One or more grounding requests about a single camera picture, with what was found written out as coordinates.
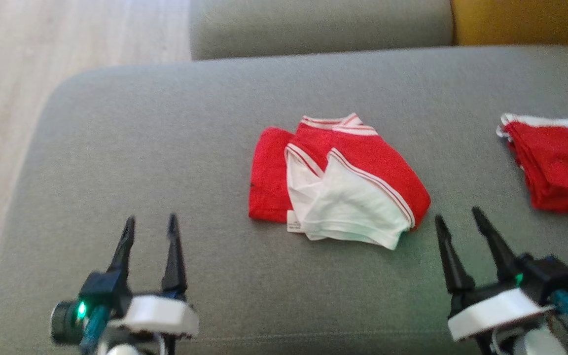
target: red and white garment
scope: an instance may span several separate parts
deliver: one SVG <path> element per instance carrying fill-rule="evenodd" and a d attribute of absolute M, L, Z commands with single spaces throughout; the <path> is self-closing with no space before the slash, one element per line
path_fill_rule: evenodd
<path fill-rule="evenodd" d="M 532 206 L 568 212 L 568 119 L 504 114 L 497 129 L 525 171 Z"/>
<path fill-rule="evenodd" d="M 395 249 L 430 205 L 424 185 L 374 128 L 355 114 L 304 117 L 286 146 L 286 179 L 297 226 L 310 240 L 363 241 Z"/>

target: folded red cloth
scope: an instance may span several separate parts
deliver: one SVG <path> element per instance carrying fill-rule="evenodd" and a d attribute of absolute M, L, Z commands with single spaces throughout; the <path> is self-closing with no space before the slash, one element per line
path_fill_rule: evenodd
<path fill-rule="evenodd" d="M 525 171 L 532 206 L 568 212 L 568 119 L 504 114 L 501 121 L 498 134 Z"/>
<path fill-rule="evenodd" d="M 277 127 L 262 131 L 255 146 L 251 184 L 248 192 L 248 216 L 254 219 L 286 223 L 286 211 L 292 210 L 286 186 L 284 148 L 293 133 Z"/>

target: green led light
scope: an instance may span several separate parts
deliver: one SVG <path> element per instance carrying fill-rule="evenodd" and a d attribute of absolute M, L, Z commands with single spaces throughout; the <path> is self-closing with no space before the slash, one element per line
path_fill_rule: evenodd
<path fill-rule="evenodd" d="M 516 287 L 521 287 L 521 283 L 523 281 L 523 274 L 517 274 L 515 279 L 516 279 Z"/>
<path fill-rule="evenodd" d="M 86 306 L 84 302 L 81 302 L 80 305 L 78 306 L 78 317 L 84 318 L 85 314 L 86 314 Z"/>

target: white striped trim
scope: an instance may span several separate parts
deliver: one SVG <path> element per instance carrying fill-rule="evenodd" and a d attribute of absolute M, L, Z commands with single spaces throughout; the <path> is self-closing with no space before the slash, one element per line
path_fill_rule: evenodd
<path fill-rule="evenodd" d="M 399 209 L 402 211 L 404 217 L 406 218 L 406 220 L 408 220 L 411 227 L 412 228 L 415 227 L 415 217 L 413 216 L 413 211 L 411 211 L 411 208 L 409 207 L 408 203 L 404 200 L 404 198 L 400 195 L 400 193 L 396 191 L 394 188 L 392 188 L 389 184 L 387 184 L 385 180 L 375 175 L 372 175 L 367 171 L 363 171 L 357 168 L 356 166 L 353 166 L 352 164 L 350 164 L 349 161 L 347 161 L 347 159 L 345 159 L 343 154 L 341 154 L 341 152 L 338 151 L 336 148 L 332 148 L 328 153 L 328 156 L 333 156 L 335 159 L 338 159 L 339 162 L 341 162 L 341 164 L 343 164 L 345 168 L 352 171 L 352 173 L 355 173 L 356 175 L 359 175 L 361 178 L 364 178 L 369 182 L 372 182 L 373 184 L 377 185 L 382 191 L 385 191 L 385 193 L 387 193 L 387 195 L 392 200 L 394 200 L 396 206 L 398 206 Z"/>
<path fill-rule="evenodd" d="M 356 127 L 346 127 L 346 126 L 335 126 L 333 131 L 349 133 L 350 135 L 357 136 L 377 136 L 378 133 L 372 126 L 356 126 Z"/>
<path fill-rule="evenodd" d="M 356 113 L 351 113 L 341 118 L 312 118 L 305 115 L 302 117 L 302 123 L 322 130 L 332 130 L 332 128 L 337 125 L 358 126 L 359 124 L 363 124 Z"/>
<path fill-rule="evenodd" d="M 303 162 L 304 164 L 306 164 L 306 166 L 311 169 L 311 171 L 313 171 L 313 173 L 315 173 L 316 176 L 318 177 L 323 177 L 323 170 L 321 170 L 320 166 L 315 163 L 315 161 L 313 160 L 313 158 L 311 158 L 305 151 L 303 151 L 301 148 L 299 148 L 298 146 L 289 143 L 286 145 L 286 149 L 284 149 L 284 152 L 286 154 L 293 154 L 297 157 L 297 159 L 299 159 L 301 162 Z"/>
<path fill-rule="evenodd" d="M 517 114 L 503 114 L 501 115 L 501 122 L 503 126 L 511 122 L 525 123 L 532 127 L 564 127 L 568 128 L 568 118 L 543 118 L 534 117 L 531 115 L 517 115 Z"/>

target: gray cushion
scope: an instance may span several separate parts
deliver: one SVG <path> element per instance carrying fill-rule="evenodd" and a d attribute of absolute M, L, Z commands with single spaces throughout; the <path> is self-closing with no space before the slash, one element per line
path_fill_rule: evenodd
<path fill-rule="evenodd" d="M 450 45 L 449 0 L 196 0 L 193 59 Z"/>
<path fill-rule="evenodd" d="M 270 125 L 357 112 L 418 173 L 428 215 L 396 251 L 308 241 L 247 217 L 251 159 Z M 433 225 L 444 215 L 478 283 L 494 263 L 470 209 L 516 252 L 568 263 L 568 215 L 535 211 L 495 135 L 502 112 L 568 117 L 568 47 L 394 50 L 76 76 L 36 129 L 0 248 L 0 354 L 74 354 L 52 307 L 105 268 L 137 219 L 133 290 L 158 289 L 169 213 L 180 217 L 201 335 L 181 354 L 473 354 L 446 327 Z"/>

